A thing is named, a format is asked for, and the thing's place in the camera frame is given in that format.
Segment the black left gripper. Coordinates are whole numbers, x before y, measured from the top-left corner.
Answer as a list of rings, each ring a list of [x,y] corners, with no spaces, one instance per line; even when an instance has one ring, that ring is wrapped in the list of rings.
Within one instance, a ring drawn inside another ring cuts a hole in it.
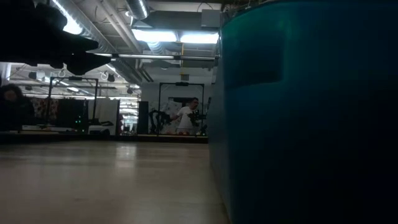
[[[67,18],[50,0],[0,0],[0,62],[19,62],[36,66],[51,64],[63,32],[63,43],[73,52],[96,50],[99,43],[63,31]],[[67,70],[84,75],[94,68],[110,63],[111,58],[96,54],[73,54],[65,61]]]

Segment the long ceiling light strip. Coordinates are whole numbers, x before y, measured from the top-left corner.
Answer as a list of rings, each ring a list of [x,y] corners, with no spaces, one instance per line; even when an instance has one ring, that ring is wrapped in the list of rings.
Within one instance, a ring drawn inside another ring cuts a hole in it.
[[[50,0],[50,2],[67,18],[67,24],[64,26],[63,31],[75,35],[81,35],[83,33],[83,28],[65,10],[65,8],[59,3],[59,0]]]

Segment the silver horizontal pipe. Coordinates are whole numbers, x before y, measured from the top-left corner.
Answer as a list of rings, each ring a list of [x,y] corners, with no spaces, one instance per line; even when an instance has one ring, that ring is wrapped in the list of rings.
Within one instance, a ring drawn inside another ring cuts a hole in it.
[[[95,55],[109,58],[134,58],[134,59],[152,59],[152,60],[197,60],[197,61],[215,61],[217,57],[203,57],[191,55],[152,55],[152,54],[100,54]]]

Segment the rectangular ceiling light panel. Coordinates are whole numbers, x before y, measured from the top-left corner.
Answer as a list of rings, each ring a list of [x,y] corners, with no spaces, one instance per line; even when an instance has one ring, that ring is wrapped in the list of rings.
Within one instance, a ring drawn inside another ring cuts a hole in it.
[[[135,38],[144,42],[176,42],[177,36],[173,31],[139,30],[133,29]]]
[[[184,34],[180,41],[189,44],[216,44],[218,42],[218,33],[214,34]]]

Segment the person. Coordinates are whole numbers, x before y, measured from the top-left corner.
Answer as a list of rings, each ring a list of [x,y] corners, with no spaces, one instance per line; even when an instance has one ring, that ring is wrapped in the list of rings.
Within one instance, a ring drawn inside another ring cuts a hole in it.
[[[0,87],[0,131],[16,131],[35,123],[34,106],[13,84]]]
[[[198,107],[199,100],[198,98],[194,97],[190,100],[189,104],[187,106],[182,107],[177,114],[172,114],[170,116],[170,119],[172,121],[180,119],[180,124],[177,127],[177,134],[186,134],[186,135],[192,135],[194,134],[194,125],[191,121],[191,118],[189,117],[190,114],[193,114]]]

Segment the black upright column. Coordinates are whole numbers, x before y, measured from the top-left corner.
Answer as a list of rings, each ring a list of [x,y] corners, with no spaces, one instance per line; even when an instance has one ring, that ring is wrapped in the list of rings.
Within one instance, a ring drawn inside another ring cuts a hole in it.
[[[149,102],[138,102],[137,133],[147,134],[149,129]]]

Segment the grey ceiling box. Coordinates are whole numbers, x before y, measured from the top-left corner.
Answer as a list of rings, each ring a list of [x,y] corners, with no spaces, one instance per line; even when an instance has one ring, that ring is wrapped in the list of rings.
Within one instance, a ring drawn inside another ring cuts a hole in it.
[[[201,26],[218,28],[220,26],[220,11],[214,9],[201,10]]]

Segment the blue plastic tray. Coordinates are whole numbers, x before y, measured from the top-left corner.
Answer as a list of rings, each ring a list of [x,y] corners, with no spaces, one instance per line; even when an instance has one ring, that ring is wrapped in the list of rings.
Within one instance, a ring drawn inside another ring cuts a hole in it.
[[[268,0],[220,34],[208,135],[231,224],[398,224],[398,0]]]

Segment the black background station frame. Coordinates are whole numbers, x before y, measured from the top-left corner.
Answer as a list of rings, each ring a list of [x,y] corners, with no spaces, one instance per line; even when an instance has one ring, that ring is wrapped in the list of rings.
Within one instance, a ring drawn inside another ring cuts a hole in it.
[[[64,79],[66,79],[66,77],[50,77],[49,92],[48,92],[47,104],[46,104],[47,107],[46,107],[46,114],[45,114],[46,121],[50,121],[49,113],[50,113],[50,106],[51,106],[51,100],[52,100],[52,88],[54,86],[57,86]],[[95,118],[99,80],[97,78],[83,78],[80,76],[71,76],[71,77],[68,77],[67,79],[69,81],[76,81],[76,82],[86,80],[88,83],[90,83],[90,80],[95,81],[95,95],[94,95],[94,105],[93,105],[93,115],[92,115],[92,118]]]
[[[157,105],[157,133],[158,134],[176,134],[179,136],[197,136],[201,134],[201,127],[194,128],[192,135],[177,134],[176,130],[180,124],[180,119],[172,121],[170,116],[177,114],[178,111],[187,106],[194,97],[198,98],[199,104],[197,110],[204,114],[205,86],[204,84],[188,82],[162,82],[159,84],[159,95]]]

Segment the silver ventilation duct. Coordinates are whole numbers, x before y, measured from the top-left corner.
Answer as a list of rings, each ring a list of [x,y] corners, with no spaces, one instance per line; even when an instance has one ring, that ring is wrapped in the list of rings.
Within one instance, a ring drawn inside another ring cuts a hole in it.
[[[127,8],[136,20],[142,20],[150,14],[146,0],[125,0]]]

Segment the black aluminium table frame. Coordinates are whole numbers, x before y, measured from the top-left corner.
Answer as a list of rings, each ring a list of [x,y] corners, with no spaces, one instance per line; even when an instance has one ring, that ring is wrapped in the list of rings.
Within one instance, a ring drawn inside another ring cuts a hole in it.
[[[22,134],[22,133],[0,133],[0,144],[25,144],[65,141],[121,141],[121,142],[166,142],[187,144],[208,144],[208,138],[203,136],[157,136],[157,135],[135,135],[135,136],[105,136],[88,134]]]

